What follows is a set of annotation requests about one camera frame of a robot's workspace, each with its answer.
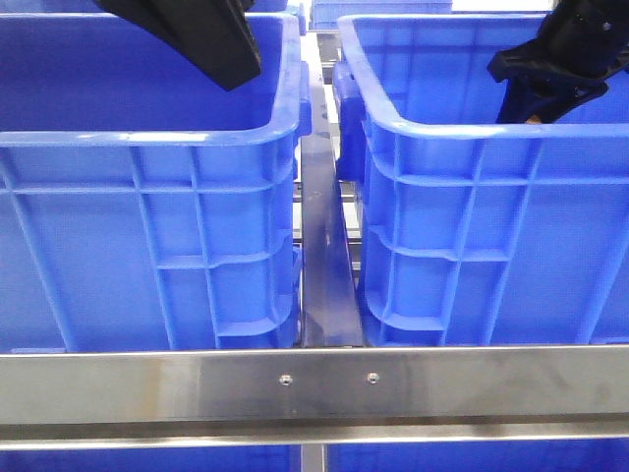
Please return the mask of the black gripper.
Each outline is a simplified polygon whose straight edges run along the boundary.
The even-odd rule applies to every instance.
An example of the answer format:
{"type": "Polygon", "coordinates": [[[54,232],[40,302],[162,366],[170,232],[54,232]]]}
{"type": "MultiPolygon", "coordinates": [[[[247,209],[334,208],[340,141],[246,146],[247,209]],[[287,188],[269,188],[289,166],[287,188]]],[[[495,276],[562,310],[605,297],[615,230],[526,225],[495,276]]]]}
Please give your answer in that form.
{"type": "Polygon", "coordinates": [[[496,52],[487,71],[506,90],[498,124],[539,116],[556,122],[603,96],[607,77],[628,67],[626,1],[560,1],[530,40],[496,52]]]}

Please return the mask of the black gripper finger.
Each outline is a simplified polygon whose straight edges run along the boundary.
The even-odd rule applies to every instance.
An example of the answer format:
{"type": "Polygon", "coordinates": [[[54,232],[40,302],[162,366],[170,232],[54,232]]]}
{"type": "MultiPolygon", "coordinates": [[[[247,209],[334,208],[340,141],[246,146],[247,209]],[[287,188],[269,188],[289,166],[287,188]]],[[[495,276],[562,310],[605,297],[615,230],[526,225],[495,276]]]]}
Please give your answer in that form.
{"type": "Polygon", "coordinates": [[[246,19],[253,1],[110,0],[101,10],[171,46],[225,90],[261,73],[259,49],[246,19]]]}

